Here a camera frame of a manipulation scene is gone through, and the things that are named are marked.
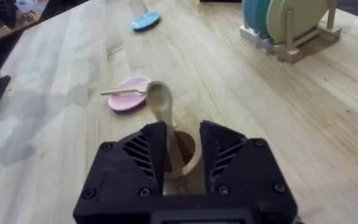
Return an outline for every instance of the beige plate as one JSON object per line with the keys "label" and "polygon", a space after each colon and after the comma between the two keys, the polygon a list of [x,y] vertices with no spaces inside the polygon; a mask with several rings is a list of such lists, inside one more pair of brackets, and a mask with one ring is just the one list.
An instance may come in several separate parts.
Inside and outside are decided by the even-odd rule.
{"label": "beige plate", "polygon": [[294,37],[299,37],[315,25],[328,11],[327,0],[272,0],[267,12],[267,30],[276,43],[285,40],[287,10],[294,10]]}

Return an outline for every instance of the wood grain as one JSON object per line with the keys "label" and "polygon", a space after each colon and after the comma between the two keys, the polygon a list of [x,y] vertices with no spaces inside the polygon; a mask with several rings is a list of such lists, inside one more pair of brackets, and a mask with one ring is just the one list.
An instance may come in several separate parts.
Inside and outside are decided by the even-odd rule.
{"label": "wood grain", "polygon": [[[145,11],[160,24],[133,32]],[[137,75],[170,86],[196,147],[202,119],[265,138],[305,223],[358,223],[358,17],[335,22],[342,39],[311,41],[295,65],[240,37],[240,4],[92,0],[25,31],[1,70],[0,223],[74,223],[99,144],[155,121],[99,95]],[[165,191],[201,193],[202,181],[198,169]]]}

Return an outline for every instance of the spoon handle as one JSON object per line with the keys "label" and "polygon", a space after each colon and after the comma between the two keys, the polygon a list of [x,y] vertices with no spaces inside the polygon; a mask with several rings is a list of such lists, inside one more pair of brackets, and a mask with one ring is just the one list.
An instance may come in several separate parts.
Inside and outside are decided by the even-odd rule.
{"label": "spoon handle", "polygon": [[136,86],[124,86],[119,88],[113,88],[111,90],[105,90],[100,93],[102,96],[106,95],[116,95],[120,93],[140,93],[145,94],[147,89],[147,84],[136,85]]}

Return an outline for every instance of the screw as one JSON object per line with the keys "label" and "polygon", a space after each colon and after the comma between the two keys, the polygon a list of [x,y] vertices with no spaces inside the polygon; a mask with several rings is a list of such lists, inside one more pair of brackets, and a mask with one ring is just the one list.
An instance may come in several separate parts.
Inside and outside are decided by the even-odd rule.
{"label": "screw", "polygon": [[263,139],[259,139],[259,140],[256,140],[256,142],[255,142],[255,145],[256,146],[265,146],[265,140],[263,140]]}
{"label": "screw", "polygon": [[102,145],[100,145],[100,149],[103,151],[103,152],[107,152],[107,151],[110,151],[112,149],[112,144],[108,143],[108,142],[104,142],[102,143]]}
{"label": "screw", "polygon": [[93,187],[93,188],[90,188],[90,189],[85,189],[83,192],[82,192],[82,198],[85,199],[85,200],[90,200],[92,199],[94,196],[96,195],[96,189]]}
{"label": "screw", "polygon": [[283,184],[275,184],[274,191],[276,191],[279,194],[284,194],[287,190]]}
{"label": "screw", "polygon": [[219,191],[219,194],[221,194],[221,195],[228,195],[230,193],[229,187],[226,187],[224,185],[220,186],[218,188],[218,191]]}
{"label": "screw", "polygon": [[142,197],[147,197],[151,194],[151,190],[148,189],[147,187],[144,187],[142,188],[140,191],[139,191],[139,195],[142,196]]}

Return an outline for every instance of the plate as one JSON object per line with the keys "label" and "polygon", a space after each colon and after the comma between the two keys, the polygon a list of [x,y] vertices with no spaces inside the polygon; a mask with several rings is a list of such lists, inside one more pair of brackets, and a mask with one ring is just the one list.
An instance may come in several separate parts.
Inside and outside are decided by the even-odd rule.
{"label": "plate", "polygon": [[136,17],[132,21],[132,28],[134,30],[144,30],[154,25],[160,19],[160,14],[157,12],[148,12]]}
{"label": "plate", "polygon": [[[118,87],[147,84],[150,81],[149,78],[143,76],[128,78],[120,83]],[[140,105],[145,99],[146,95],[140,93],[123,93],[109,96],[108,104],[114,111],[127,111]]]}
{"label": "plate", "polygon": [[244,20],[247,21],[248,26],[253,29],[255,29],[255,2],[256,0],[244,0],[242,5]]}
{"label": "plate", "polygon": [[269,37],[266,26],[266,17],[269,5],[270,0],[256,0],[255,3],[255,30],[260,32],[259,37],[262,39]]}
{"label": "plate", "polygon": [[328,11],[327,0],[273,0],[270,2],[266,25],[276,43],[285,40],[286,16],[294,10],[294,37],[297,38],[318,24]]}

